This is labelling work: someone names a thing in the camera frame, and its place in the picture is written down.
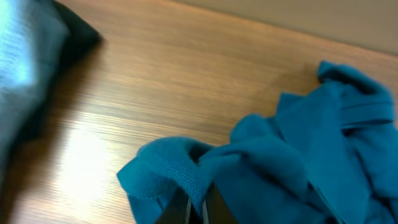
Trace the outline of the blue polo shirt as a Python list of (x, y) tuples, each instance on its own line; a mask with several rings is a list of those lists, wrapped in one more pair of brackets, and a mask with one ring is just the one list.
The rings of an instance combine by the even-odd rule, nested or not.
[(397, 129), (389, 90), (323, 61), (320, 86), (284, 93), (271, 117), (251, 114), (222, 146), (185, 137), (142, 146), (119, 172), (137, 223), (155, 223), (178, 188), (203, 223), (215, 184), (238, 223), (396, 223)]

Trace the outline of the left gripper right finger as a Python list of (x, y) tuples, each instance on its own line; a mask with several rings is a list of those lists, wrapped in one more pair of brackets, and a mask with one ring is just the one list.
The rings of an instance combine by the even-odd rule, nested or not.
[(238, 224), (215, 184), (210, 185), (202, 207), (204, 224)]

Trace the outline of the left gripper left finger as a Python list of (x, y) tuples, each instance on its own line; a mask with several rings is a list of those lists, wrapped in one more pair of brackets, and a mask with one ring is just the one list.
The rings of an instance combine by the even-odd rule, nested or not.
[(183, 189), (178, 188), (155, 224), (189, 224), (189, 222), (190, 199)]

